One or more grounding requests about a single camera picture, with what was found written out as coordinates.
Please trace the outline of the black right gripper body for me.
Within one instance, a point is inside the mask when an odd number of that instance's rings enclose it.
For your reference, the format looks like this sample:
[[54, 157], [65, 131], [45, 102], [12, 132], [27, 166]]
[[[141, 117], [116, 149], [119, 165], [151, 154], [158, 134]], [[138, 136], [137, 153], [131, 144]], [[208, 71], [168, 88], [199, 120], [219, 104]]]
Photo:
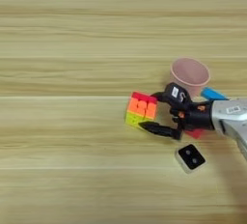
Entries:
[[178, 128], [183, 130], [214, 130], [211, 118], [212, 101], [191, 102], [186, 109], [172, 107], [170, 113]]

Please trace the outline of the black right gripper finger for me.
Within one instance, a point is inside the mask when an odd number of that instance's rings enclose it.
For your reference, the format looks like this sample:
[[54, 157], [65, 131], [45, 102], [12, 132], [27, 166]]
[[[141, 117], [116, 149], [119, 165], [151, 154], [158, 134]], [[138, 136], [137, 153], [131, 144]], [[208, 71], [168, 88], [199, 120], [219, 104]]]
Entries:
[[169, 126], [162, 126], [156, 122], [146, 121], [146, 122], [140, 123], [139, 126], [154, 135], [171, 137], [175, 140], [179, 140], [182, 134], [181, 129], [178, 129], [178, 128], [174, 129]]
[[156, 98], [158, 101], [163, 102], [164, 101], [164, 93], [163, 92], [157, 92], [151, 95], [153, 98]]

